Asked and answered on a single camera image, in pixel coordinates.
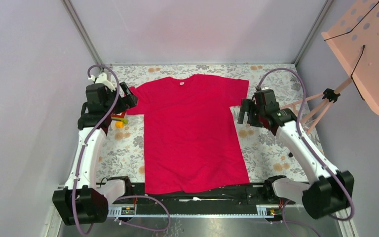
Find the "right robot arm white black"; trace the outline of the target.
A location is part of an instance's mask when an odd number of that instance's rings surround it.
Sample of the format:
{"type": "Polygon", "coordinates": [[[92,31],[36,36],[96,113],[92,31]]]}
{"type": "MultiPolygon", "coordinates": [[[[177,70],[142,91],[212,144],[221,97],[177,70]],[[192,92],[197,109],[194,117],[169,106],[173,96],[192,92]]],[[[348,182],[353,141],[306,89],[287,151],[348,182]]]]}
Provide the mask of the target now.
{"type": "Polygon", "coordinates": [[[293,111],[280,108],[273,90],[259,89],[251,99],[242,99],[237,122],[269,130],[289,149],[307,177],[306,183],[284,175],[266,179],[263,196],[267,202],[276,203],[281,198],[293,201],[301,204],[313,219],[353,208],[353,175],[341,172],[324,157],[293,111]]]}

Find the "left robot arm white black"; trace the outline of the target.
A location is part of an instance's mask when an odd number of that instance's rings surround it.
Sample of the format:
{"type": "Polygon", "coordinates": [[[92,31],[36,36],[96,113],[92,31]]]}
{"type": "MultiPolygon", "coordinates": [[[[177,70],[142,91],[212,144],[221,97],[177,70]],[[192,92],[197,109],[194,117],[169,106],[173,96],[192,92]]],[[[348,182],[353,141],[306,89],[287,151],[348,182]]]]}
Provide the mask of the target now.
{"type": "Polygon", "coordinates": [[[101,187],[97,185],[96,164],[105,141],[113,115],[123,115],[135,107],[138,98],[125,82],[117,89],[103,83],[93,83],[85,90],[77,122],[78,146],[72,169],[64,186],[56,190],[52,202],[67,226],[105,222],[109,205],[117,199],[127,203],[133,198],[133,190],[127,176],[110,178],[101,187]]]}

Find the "pink perforated music stand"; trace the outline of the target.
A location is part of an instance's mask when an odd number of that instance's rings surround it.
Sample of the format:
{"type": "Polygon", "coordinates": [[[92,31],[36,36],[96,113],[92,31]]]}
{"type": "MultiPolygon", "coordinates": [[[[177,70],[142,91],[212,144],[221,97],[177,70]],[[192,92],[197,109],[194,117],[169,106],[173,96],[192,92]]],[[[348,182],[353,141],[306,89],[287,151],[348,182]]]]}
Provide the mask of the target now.
{"type": "Polygon", "coordinates": [[[324,42],[348,75],[335,90],[326,89],[306,98],[322,102],[301,123],[309,134],[337,101],[340,93],[354,84],[362,100],[379,116],[379,0],[357,0],[329,30],[324,42]]]}

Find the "red toy block house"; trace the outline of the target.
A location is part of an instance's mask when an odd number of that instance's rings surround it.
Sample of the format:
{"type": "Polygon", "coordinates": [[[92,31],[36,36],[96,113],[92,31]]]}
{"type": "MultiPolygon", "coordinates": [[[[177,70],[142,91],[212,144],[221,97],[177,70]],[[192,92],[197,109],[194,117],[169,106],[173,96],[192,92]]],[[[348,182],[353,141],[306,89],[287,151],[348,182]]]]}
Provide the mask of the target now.
{"type": "Polygon", "coordinates": [[[125,116],[126,116],[126,112],[122,112],[120,114],[112,114],[111,115],[112,128],[113,129],[124,128],[128,124],[128,119],[125,116]]]}

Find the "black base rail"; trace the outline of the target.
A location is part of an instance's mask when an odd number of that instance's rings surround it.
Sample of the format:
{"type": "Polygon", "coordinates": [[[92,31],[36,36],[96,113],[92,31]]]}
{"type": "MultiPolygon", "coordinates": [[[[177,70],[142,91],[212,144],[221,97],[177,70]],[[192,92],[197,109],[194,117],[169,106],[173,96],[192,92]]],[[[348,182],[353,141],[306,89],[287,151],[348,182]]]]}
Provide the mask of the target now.
{"type": "Polygon", "coordinates": [[[117,218],[270,218],[282,215],[284,201],[272,196],[264,183],[225,186],[200,193],[145,193],[143,183],[133,183],[133,198],[117,200],[108,216],[117,218]]]}

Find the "red t-shirt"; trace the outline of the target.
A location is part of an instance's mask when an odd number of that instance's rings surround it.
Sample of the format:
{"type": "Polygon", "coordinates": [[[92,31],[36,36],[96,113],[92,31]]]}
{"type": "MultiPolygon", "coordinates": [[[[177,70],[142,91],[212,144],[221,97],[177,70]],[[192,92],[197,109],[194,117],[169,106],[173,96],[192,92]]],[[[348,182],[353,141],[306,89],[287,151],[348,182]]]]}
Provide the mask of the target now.
{"type": "Polygon", "coordinates": [[[131,91],[129,115],[144,117],[145,191],[198,193],[249,183],[231,107],[249,81],[215,75],[166,77],[131,91]]]}

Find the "floral patterned table mat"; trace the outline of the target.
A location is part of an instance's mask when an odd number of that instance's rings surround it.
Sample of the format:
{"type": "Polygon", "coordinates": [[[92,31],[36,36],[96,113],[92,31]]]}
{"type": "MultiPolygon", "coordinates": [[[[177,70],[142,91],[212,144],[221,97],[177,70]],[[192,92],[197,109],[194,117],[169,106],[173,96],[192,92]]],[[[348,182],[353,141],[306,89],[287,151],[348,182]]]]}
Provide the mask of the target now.
{"type": "MultiPolygon", "coordinates": [[[[246,79],[249,95],[256,86],[273,89],[278,103],[285,106],[303,97],[293,64],[198,64],[198,65],[147,65],[112,66],[120,81],[128,86],[173,77],[185,79],[195,74],[217,75],[233,79],[246,79]]],[[[129,116],[124,128],[114,124],[109,129],[97,160],[96,180],[128,176],[133,183],[145,180],[144,118],[129,116]]],[[[251,182],[261,182],[275,175],[285,175],[295,181],[306,181],[305,172],[289,150],[264,128],[248,124],[236,126],[239,144],[251,182]]]]}

